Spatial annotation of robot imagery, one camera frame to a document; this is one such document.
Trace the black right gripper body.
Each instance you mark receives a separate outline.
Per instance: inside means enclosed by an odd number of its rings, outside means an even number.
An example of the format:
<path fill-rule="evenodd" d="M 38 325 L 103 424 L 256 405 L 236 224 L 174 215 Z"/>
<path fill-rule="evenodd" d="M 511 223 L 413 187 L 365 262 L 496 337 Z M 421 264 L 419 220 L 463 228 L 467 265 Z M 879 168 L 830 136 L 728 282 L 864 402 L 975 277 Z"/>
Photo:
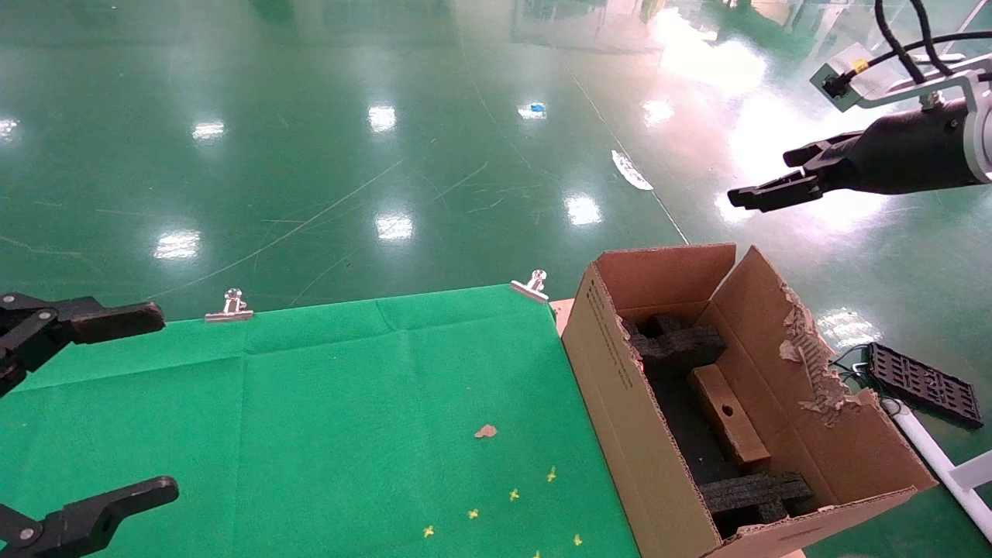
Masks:
<path fill-rule="evenodd" d="M 843 148 L 833 188 L 880 195 L 977 186 L 965 155 L 970 111 L 953 100 L 928 111 L 879 118 Z"/>

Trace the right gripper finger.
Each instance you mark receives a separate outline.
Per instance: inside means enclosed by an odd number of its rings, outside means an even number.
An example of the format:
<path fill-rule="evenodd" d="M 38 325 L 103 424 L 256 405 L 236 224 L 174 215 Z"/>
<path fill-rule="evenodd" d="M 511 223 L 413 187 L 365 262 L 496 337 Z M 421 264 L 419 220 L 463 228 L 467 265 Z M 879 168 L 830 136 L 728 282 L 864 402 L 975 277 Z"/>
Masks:
<path fill-rule="evenodd" d="M 829 167 L 811 172 L 800 169 L 758 187 L 733 188 L 727 191 L 727 198 L 734 208 L 772 212 L 821 200 L 830 191 L 852 183 L 852 168 Z"/>
<path fill-rule="evenodd" d="M 783 154 L 787 168 L 853 168 L 869 148 L 865 130 L 843 132 L 808 143 Z"/>

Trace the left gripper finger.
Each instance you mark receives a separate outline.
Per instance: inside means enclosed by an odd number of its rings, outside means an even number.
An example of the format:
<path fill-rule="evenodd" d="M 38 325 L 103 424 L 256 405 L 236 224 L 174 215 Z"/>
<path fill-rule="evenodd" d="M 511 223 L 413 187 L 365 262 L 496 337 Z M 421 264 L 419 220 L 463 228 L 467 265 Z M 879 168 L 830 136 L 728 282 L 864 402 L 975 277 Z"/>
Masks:
<path fill-rule="evenodd" d="M 153 477 L 71 502 L 36 520 L 1 505 L 2 557 L 84 557 L 109 546 L 127 517 L 178 499 L 173 477 Z"/>
<path fill-rule="evenodd" d="M 46 301 L 21 293 L 4 293 L 1 395 L 17 388 L 64 347 L 95 345 L 163 328 L 162 308 L 153 301 L 106 308 L 93 297 Z"/>

